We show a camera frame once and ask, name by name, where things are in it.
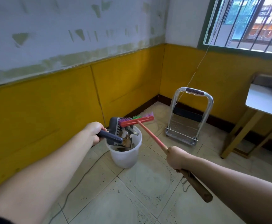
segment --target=yellow wainscoting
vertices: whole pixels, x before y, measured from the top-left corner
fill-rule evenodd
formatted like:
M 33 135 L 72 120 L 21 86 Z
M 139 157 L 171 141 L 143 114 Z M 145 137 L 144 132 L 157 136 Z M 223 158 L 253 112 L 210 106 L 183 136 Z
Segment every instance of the yellow wainscoting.
M 159 94 L 164 45 L 92 65 L 106 125 Z
M 172 98 L 175 90 L 187 86 L 204 54 L 196 48 L 166 44 L 160 94 Z M 212 115 L 236 123 L 246 110 L 246 95 L 256 71 L 272 74 L 272 60 L 208 52 L 189 87 L 213 96 Z M 207 105 L 206 98 L 190 94 L 184 94 L 180 101 L 199 110 Z M 272 116 L 266 115 L 253 131 L 265 135 L 271 128 Z
M 0 87 L 0 183 L 92 121 L 103 116 L 90 66 Z

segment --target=green bristles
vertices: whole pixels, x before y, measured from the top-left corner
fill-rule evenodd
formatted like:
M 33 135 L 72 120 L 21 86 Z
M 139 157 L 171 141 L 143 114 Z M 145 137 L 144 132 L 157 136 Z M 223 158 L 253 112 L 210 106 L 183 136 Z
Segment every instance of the green bristles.
M 132 119 L 140 119 L 141 116 L 134 116 Z

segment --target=window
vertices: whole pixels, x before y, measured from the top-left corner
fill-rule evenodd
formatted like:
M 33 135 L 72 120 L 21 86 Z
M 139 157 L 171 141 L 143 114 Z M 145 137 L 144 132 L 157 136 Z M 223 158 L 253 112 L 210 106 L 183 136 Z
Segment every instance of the window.
M 216 0 L 204 44 L 272 53 L 272 0 Z

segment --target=window frame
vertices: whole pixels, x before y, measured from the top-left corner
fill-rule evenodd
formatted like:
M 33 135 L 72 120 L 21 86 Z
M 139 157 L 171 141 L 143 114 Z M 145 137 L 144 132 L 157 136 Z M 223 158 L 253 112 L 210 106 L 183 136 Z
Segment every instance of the window frame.
M 207 50 L 209 45 L 204 44 L 205 38 L 207 38 L 207 31 L 209 30 L 209 23 L 212 17 L 212 13 L 214 9 L 217 9 L 218 3 L 216 3 L 216 0 L 210 0 L 209 6 L 207 9 L 207 13 L 205 16 L 205 21 L 202 26 L 201 34 L 198 40 L 197 48 L 200 50 Z M 220 46 L 210 46 L 209 51 L 213 52 L 220 52 L 220 53 L 230 53 L 230 54 L 240 54 L 244 56 L 251 56 L 251 57 L 260 57 L 262 59 L 266 60 L 272 60 L 272 53 L 266 53 L 266 52 L 257 52 L 252 50 L 244 50 L 244 49 L 236 49 L 232 47 L 220 47 Z

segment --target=hand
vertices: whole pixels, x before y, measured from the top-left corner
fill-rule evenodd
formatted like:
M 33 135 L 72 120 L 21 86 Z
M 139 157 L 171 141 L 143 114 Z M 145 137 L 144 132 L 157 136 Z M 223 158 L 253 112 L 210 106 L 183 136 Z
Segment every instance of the hand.
M 179 147 L 173 146 L 168 148 L 169 154 L 167 155 L 168 164 L 175 170 L 184 169 L 187 165 L 187 159 L 192 155 L 182 150 Z
M 103 138 L 99 138 L 97 136 L 97 134 L 101 131 L 107 131 L 107 129 L 103 126 L 103 124 L 99 123 L 99 122 L 91 122 L 89 124 L 86 125 L 86 127 L 84 128 L 84 130 L 89 132 L 89 136 L 91 139 L 93 139 L 93 143 L 92 145 L 96 145 L 97 143 L 99 143 Z

